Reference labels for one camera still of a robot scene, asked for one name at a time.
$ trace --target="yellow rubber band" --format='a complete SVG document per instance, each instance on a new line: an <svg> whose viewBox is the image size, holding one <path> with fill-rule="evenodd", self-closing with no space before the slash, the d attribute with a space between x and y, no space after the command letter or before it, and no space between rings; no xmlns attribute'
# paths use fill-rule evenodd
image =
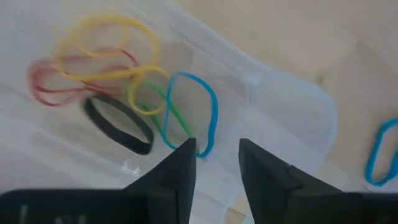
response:
<svg viewBox="0 0 398 224"><path fill-rule="evenodd" d="M105 72L100 74L86 74L86 75L72 75L63 69L62 61L60 57L65 55L65 51L70 46L76 45L84 54L88 54L92 57L101 56L103 57L104 54L101 52L90 52L86 50L84 47L78 45L78 34L86 29L89 26L94 26L102 22L114 22L121 26L134 26L143 31L152 42L152 60L149 62L149 65L155 65L159 61L159 51L160 51L160 42L155 34L144 24L136 21L135 19L127 16L122 15L101 15L96 17L89 17L80 22L80 24L71 31L71 34L59 45L54 53L54 69L58 70L62 75L71 78L73 80L78 81L90 81L90 80L107 80L107 79L114 79L114 78L127 78L135 73L138 73L141 67L134 67L130 68L129 70L120 70L115 72Z"/></svg>
<svg viewBox="0 0 398 224"><path fill-rule="evenodd" d="M133 81L131 82L131 84L128 88L128 91L127 91L127 96L128 96L128 102L129 102L131 108L133 108L135 111L137 111L138 113L143 114L143 115L154 115L154 114L160 113L166 107L166 102L163 102L162 105L155 110L144 111L144 110L140 109L140 107L138 107L136 105L136 103L134 102L134 100L136 99L137 88L141 84L142 80L145 78L146 73L149 71L160 72L167 79L170 79L169 73L166 72L163 68L156 67L156 66L145 66L145 67L141 68L141 70L139 71L139 75L135 79L133 79Z"/></svg>
<svg viewBox="0 0 398 224"><path fill-rule="evenodd" d="M90 25L86 25L86 28L89 28L90 26L95 26L96 24L100 24L102 22L100 21L93 21ZM125 25L125 24L120 24L119 25L122 29L122 38L121 41L119 43L119 46L114 49L114 50L107 50L107 51L90 51L87 50L86 48L83 47L83 45L80 43L80 38L78 36L78 33L75 33L73 35L73 40L75 42L75 45L77 47L77 49L79 49L80 52L82 52L83 54L89 55L91 57L94 58L108 58L108 57L112 57L117 55L118 53L120 53L119 50L117 49L126 49L127 44L129 43L129 39L130 39L130 32L129 32L129 26Z"/></svg>

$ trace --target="blue rubber band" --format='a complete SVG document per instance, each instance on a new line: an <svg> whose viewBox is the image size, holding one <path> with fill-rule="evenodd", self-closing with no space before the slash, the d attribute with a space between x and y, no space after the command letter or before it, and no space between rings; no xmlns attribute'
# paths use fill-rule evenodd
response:
<svg viewBox="0 0 398 224"><path fill-rule="evenodd" d="M178 76L185 76L187 78L191 78L192 80L198 82L210 94L210 97L211 97L211 119L210 119L209 129L208 129L207 147L206 147L205 151L197 154L198 158L205 158L206 156L209 155L209 153L213 149L213 146L215 143L215 134L216 134L216 129L217 129L217 121L218 121L218 100L217 100L216 94L214 93L214 90L209 86L209 84L207 84L204 80L202 80L201 78L199 78L195 75L192 75L187 72L178 72L170 78L169 87L167 89L166 116L164 119L162 137L163 137L163 140L165 141L166 145L168 145L170 148L172 148L174 150L177 149L176 146L173 146L173 145L171 145L171 143L169 143L169 140L166 138L166 131L167 131L167 126L169 125L172 90L173 90L175 80L177 79Z"/></svg>
<svg viewBox="0 0 398 224"><path fill-rule="evenodd" d="M380 130L377 134L377 138L376 138L376 142L373 147L373 151L369 157L368 163L366 164L366 168L365 168L365 179L373 186L381 187L398 175L398 150L396 150L396 153L394 154L394 157L392 158L390 170L388 171L385 178L378 180L378 181L374 181L373 177L372 177L374 165L376 163L377 154L378 154L378 152L380 150L380 146L383 142L384 134L388 130L390 130L391 128L393 128L394 126L397 126L397 125L398 125L398 118L391 119L391 120L387 121L386 123L384 123L380 127Z"/></svg>

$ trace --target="red rubber band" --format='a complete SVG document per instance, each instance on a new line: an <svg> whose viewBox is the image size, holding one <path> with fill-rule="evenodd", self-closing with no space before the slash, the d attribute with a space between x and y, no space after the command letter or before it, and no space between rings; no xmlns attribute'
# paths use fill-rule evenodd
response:
<svg viewBox="0 0 398 224"><path fill-rule="evenodd" d="M136 67L138 66L137 60L127 51L120 50L124 55L126 55L132 62L132 64ZM75 63L75 62L84 62L87 60L91 60L92 58L86 55L69 55L62 57L61 60L65 62ZM105 67L100 71L100 73L104 72L112 72L117 70L128 70L129 68L125 65L110 65ZM107 86L100 85L95 82L83 82L84 85L79 88L70 88L63 90L50 90L44 88L41 84L43 81L48 78L50 75L57 73L58 71L52 68L52 61L48 59L40 59L33 63L28 69L28 82L29 88L33 95L33 97L43 105L46 106L54 106L60 107L65 106L77 98L81 97L85 91L93 91L97 93L101 93L108 96L121 96L123 95L123 87L122 86ZM51 93L51 94L60 94L60 93L70 93L68 97L59 101L58 103L51 103L42 98L42 93Z"/></svg>

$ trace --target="white surface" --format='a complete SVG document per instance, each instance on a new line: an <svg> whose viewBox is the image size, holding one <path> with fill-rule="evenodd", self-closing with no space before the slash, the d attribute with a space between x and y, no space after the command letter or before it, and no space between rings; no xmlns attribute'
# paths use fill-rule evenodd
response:
<svg viewBox="0 0 398 224"><path fill-rule="evenodd" d="M10 2L1 14L2 28L9 31L4 36L7 44L0 45L0 52L8 53L1 62L6 71L0 77L3 83L29 94L25 82L27 65L39 57L48 56L56 37L78 16L98 11L133 15L154 29L162 37L164 46L180 47L173 53L175 62L179 62L178 56L182 53L191 59L188 68L186 64L172 63L173 66L168 68L171 72L189 69L205 79L218 94L218 146L207 160L198 161L201 172L198 172L193 204L193 214L197 218L209 223L221 222L227 206L240 192L238 141L241 137L252 139L309 174L317 170L334 140L337 126L334 102L324 91L253 60L174 5L156 0L133 1L133 4L129 1L120 4L96 1L96 7L90 3L89 0ZM203 142L206 140L203 140L204 119L209 114L208 97L189 84L182 85L179 90L189 90L177 95L180 97L177 103L182 102L179 106L193 122L194 131ZM9 138L3 141L16 153L34 158L28 163L37 167L35 170L42 169L40 164L45 164L49 170L66 173L66 179L76 179L76 184L71 186L84 183L90 187L124 187L136 178L131 175L133 173L123 172L126 161L132 164L130 170L139 167L142 175L170 153L159 137L151 155L141 157L130 153L100 133L83 116L78 105L50 110L33 106L33 102L15 100L13 95L10 97L13 100L3 98L11 104L10 108L3 108L2 113L23 126L29 123L30 128L19 131L10 121L14 132L8 133ZM195 103L184 108L183 103L192 98ZM248 106L249 100L253 103L251 106ZM191 106L200 107L195 111ZM13 139L17 134L23 141ZM35 170L30 170L33 172L31 178L47 178L47 174L41 175ZM13 172L10 170L7 175L13 176ZM23 180L14 185L18 184L30 187Z"/></svg>

